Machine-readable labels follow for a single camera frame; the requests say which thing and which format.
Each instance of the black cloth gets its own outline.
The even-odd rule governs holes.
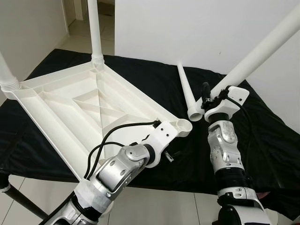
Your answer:
[[[90,59],[90,54],[55,49],[28,79]],[[105,56],[105,64],[166,110],[187,119],[187,106],[176,66],[118,56]],[[192,67],[186,67],[185,72],[196,99],[201,95],[203,82],[214,87],[225,76]],[[262,199],[263,205],[295,219],[300,214],[300,135],[286,126],[246,81],[240,87],[250,91],[244,107],[253,123],[251,147],[247,152],[247,120],[241,110],[232,118],[245,169],[253,178],[256,192],[270,191]],[[207,128],[208,123],[204,120],[193,122],[190,135],[177,138],[167,148],[175,161],[170,163],[162,157],[158,166],[145,169],[131,186],[216,194]],[[0,172],[77,182],[26,112],[12,100],[6,100],[0,107]]]

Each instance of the silver robot arm segment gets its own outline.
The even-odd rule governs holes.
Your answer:
[[[178,135],[168,122],[161,123],[145,140],[134,146],[124,146],[109,158],[90,178],[82,179],[75,195],[46,225],[96,225],[121,191],[145,167],[156,166],[161,153]]]
[[[249,92],[238,87],[229,87],[209,105],[204,117],[210,123],[208,142],[218,189],[221,225],[269,225],[270,220],[252,189],[251,178],[245,172],[237,148],[238,138],[229,121],[239,107],[226,98],[238,102],[246,101]]]

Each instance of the white wall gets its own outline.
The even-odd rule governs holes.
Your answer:
[[[116,0],[115,54],[169,64],[180,61],[184,66],[225,74],[298,3],[299,0]],[[297,132],[299,41],[298,33],[248,79],[273,112]]]
[[[67,34],[61,0],[0,0],[0,51],[20,81]]]

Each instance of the tapered pipe end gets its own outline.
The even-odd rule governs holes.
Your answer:
[[[202,114],[199,113],[194,106],[187,109],[187,116],[190,121],[199,121],[202,118]]]

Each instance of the detached table leg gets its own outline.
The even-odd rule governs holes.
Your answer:
[[[45,219],[48,216],[35,203],[9,183],[7,174],[0,174],[0,192],[7,194],[41,219]]]

